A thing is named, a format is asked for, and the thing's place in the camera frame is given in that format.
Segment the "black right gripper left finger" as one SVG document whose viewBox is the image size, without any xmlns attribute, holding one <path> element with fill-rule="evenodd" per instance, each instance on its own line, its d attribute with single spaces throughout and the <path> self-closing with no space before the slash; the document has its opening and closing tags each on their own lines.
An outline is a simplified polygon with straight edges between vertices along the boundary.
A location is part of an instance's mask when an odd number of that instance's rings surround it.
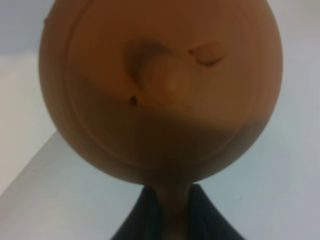
<svg viewBox="0 0 320 240">
<path fill-rule="evenodd" d="M 159 240 L 161 228 L 162 210 L 156 192 L 145 186 L 112 240 Z"/>
</svg>

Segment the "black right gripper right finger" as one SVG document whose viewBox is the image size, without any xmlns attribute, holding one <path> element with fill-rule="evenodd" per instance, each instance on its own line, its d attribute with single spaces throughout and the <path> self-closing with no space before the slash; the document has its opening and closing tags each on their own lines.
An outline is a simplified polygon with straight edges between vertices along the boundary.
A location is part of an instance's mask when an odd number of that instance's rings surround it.
<svg viewBox="0 0 320 240">
<path fill-rule="evenodd" d="M 189 240 L 244 240 L 224 218 L 199 184 L 193 184 L 188 198 Z"/>
</svg>

